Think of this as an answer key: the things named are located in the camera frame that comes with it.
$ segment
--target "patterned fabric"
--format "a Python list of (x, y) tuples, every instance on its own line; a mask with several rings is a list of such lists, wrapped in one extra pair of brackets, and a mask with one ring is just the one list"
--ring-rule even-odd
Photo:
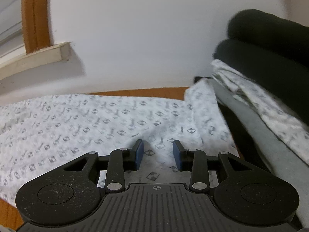
[(274, 95), (237, 70), (218, 59), (211, 64), (214, 79), (232, 91), (235, 99), (255, 110), (271, 131), (309, 165), (308, 126)]
[[(237, 155), (220, 115), (213, 88), (202, 80), (189, 88), (185, 101), (95, 95), (61, 95), (29, 99), (0, 107), (0, 197), (15, 205), (26, 182), (88, 151), (108, 155), (144, 140), (140, 170), (126, 172), (126, 183), (189, 183), (179, 172), (172, 143), (217, 156)], [(211, 185), (216, 176), (210, 173)], [(98, 186), (103, 187), (105, 172)]]

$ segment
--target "wooden edge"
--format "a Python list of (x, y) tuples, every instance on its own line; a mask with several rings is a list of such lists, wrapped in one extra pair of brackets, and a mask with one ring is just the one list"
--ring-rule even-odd
[(47, 0), (21, 0), (26, 53), (50, 46)]
[(30, 54), (18, 55), (0, 64), (0, 79), (41, 65), (66, 61), (70, 56), (70, 43), (60, 43)]

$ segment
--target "gray fabric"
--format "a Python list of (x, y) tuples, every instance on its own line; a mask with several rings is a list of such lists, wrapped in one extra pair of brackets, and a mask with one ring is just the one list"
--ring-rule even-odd
[(271, 165), (270, 170), (295, 187), (300, 198), (297, 215), (303, 226), (309, 227), (309, 167), (278, 140), (257, 113), (235, 100), (232, 93), (217, 82), (211, 83), (216, 97), (234, 112), (252, 136), (265, 163)]

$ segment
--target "white ledge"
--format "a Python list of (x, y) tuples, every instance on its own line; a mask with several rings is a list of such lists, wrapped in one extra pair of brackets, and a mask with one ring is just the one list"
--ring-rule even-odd
[(30, 54), (21, 54), (0, 64), (0, 80), (41, 65), (64, 61), (70, 56), (70, 43), (60, 43)]

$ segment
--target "wooden table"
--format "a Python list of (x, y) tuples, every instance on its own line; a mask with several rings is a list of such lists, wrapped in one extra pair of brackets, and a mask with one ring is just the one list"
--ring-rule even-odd
[[(119, 90), (109, 92), (92, 93), (104, 96), (136, 96), (136, 97), (160, 97), (183, 100), (183, 94), (187, 87), (159, 88), (143, 90)], [(0, 199), (0, 224), (16, 230), (23, 221), (17, 209)]]

